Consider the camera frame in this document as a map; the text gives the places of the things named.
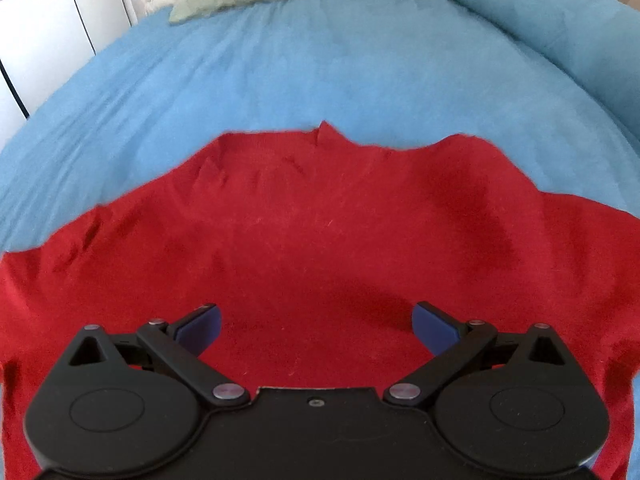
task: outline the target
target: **red garment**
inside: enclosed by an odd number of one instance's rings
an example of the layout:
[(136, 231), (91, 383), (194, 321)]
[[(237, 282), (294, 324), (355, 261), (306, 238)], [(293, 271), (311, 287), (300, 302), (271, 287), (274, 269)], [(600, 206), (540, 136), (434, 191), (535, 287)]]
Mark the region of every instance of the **red garment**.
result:
[(430, 356), (427, 300), (524, 332), (551, 323), (604, 396), (597, 472), (624, 478), (640, 362), (640, 221), (539, 192), (484, 140), (398, 152), (311, 133), (224, 135), (0, 264), (6, 480), (37, 472), (22, 418), (83, 325), (132, 332), (219, 304), (203, 359), (259, 385), (383, 388)]

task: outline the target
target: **cabinet door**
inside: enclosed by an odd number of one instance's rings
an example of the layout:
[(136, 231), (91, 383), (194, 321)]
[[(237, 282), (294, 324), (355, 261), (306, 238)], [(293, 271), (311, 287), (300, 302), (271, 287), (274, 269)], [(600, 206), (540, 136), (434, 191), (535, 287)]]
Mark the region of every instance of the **cabinet door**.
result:
[(129, 30), (129, 18), (122, 0), (76, 0), (76, 4), (96, 52)]
[(0, 150), (26, 120), (4, 78), (0, 76)]
[(0, 59), (30, 114), (93, 55), (74, 0), (0, 0)]

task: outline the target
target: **circular cap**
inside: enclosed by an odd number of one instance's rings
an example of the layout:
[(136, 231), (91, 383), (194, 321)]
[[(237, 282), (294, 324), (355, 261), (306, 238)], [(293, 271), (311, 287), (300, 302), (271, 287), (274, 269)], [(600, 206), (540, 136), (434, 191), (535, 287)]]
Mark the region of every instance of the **circular cap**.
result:
[(555, 426), (564, 415), (562, 402), (536, 388), (510, 388), (495, 394), (491, 411), (501, 422), (525, 431), (542, 431)]
[(389, 394), (398, 400), (413, 400), (420, 395), (420, 387), (411, 383), (398, 383), (389, 388)]
[(244, 395), (244, 388), (240, 384), (223, 383), (213, 388), (213, 396), (220, 400), (236, 400)]
[(122, 430), (135, 423), (144, 412), (142, 397), (119, 388), (88, 392), (78, 397), (69, 411), (76, 425), (96, 433)]

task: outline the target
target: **triangular hole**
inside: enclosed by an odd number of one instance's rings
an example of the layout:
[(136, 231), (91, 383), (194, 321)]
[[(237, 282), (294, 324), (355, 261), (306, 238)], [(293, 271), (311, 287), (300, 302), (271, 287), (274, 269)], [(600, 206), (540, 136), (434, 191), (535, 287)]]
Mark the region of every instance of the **triangular hole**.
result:
[(533, 352), (529, 356), (530, 361), (547, 363), (550, 365), (563, 365), (564, 359), (558, 352), (556, 345), (548, 337), (539, 337), (533, 347)]
[(71, 366), (91, 365), (106, 361), (104, 354), (93, 337), (87, 337), (82, 341), (80, 348), (71, 358)]

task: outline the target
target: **bed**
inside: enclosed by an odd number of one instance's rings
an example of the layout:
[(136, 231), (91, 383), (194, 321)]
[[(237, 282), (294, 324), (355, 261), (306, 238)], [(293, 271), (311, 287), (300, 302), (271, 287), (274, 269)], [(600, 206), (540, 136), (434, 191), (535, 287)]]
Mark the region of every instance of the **bed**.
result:
[[(2, 251), (42, 246), (223, 132), (322, 121), (402, 150), (465, 132), (541, 191), (640, 218), (640, 14), (615, 0), (286, 0), (177, 26), (168, 15), (92, 59), (0, 152)], [(634, 478), (639, 461), (636, 449), (611, 477)]]

